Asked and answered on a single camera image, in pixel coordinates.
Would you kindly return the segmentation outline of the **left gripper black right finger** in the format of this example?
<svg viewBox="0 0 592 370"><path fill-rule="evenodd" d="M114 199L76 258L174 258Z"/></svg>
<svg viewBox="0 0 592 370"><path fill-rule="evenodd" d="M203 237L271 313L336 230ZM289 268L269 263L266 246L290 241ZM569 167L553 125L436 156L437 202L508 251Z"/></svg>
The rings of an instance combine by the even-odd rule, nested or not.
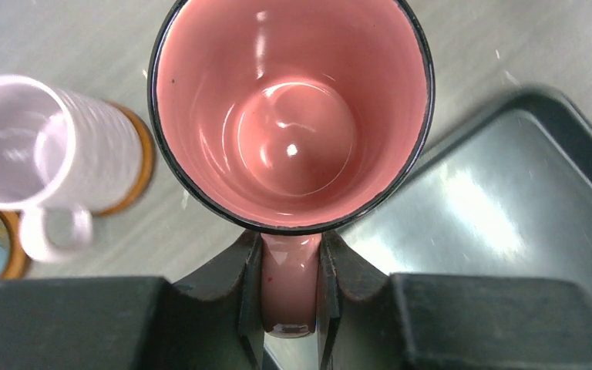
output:
<svg viewBox="0 0 592 370"><path fill-rule="evenodd" d="M322 369L592 369L592 296L569 281L384 274L320 246Z"/></svg>

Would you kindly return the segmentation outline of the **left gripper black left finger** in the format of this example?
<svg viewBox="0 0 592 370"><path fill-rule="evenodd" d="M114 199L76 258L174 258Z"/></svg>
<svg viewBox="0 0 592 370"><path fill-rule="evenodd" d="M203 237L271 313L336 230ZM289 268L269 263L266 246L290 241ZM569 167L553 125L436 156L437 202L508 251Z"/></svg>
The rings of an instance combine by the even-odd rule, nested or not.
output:
<svg viewBox="0 0 592 370"><path fill-rule="evenodd" d="M0 281L0 369L258 369L261 239L176 281Z"/></svg>

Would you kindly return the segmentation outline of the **dark wooden coaster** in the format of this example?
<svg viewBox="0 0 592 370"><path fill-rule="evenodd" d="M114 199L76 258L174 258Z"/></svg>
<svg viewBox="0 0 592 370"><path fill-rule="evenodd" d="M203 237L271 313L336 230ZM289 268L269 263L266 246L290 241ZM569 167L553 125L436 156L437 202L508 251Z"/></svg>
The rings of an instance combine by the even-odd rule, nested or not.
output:
<svg viewBox="0 0 592 370"><path fill-rule="evenodd" d="M124 116L126 116L137 133L140 145L142 148L142 156L140 159L140 171L136 178L136 182L132 185L126 194L126 196L118 203L108 209L102 210L96 213L97 217L105 217L113 214L123 212L127 208L131 207L147 190L150 181L152 179L156 154L155 154L155 143L153 134L142 118L137 115L131 109L112 101L106 101L110 106L118 109Z"/></svg>

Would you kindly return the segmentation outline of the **brown wooden coaster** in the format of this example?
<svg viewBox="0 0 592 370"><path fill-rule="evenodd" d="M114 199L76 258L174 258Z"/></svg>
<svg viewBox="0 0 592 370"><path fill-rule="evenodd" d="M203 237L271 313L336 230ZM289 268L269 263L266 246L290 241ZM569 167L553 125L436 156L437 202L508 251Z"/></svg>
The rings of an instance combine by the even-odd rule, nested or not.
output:
<svg viewBox="0 0 592 370"><path fill-rule="evenodd" d="M23 251L19 240L19 215L13 211L0 210L0 219L8 230L10 240L10 252L8 263L0 275L2 280L14 280L24 278L29 271L31 259Z"/></svg>

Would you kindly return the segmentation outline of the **pink mug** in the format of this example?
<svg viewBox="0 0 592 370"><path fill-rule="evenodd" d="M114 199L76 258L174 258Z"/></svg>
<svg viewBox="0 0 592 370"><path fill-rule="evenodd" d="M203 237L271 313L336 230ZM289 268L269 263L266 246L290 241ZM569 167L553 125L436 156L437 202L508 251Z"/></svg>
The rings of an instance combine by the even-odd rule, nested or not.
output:
<svg viewBox="0 0 592 370"><path fill-rule="evenodd" d="M178 1L150 60L156 141L206 208L261 236L264 330L315 330L326 231L392 195L435 81L405 1Z"/></svg>

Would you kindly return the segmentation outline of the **lilac mug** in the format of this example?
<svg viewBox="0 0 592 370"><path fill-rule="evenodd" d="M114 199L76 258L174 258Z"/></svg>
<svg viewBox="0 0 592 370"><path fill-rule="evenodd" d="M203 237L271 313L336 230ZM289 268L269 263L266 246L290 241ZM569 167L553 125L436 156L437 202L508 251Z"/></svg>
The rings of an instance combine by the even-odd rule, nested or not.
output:
<svg viewBox="0 0 592 370"><path fill-rule="evenodd" d="M0 210L17 211L31 259L63 262L93 242L93 217L136 182L135 128L101 99L0 75Z"/></svg>

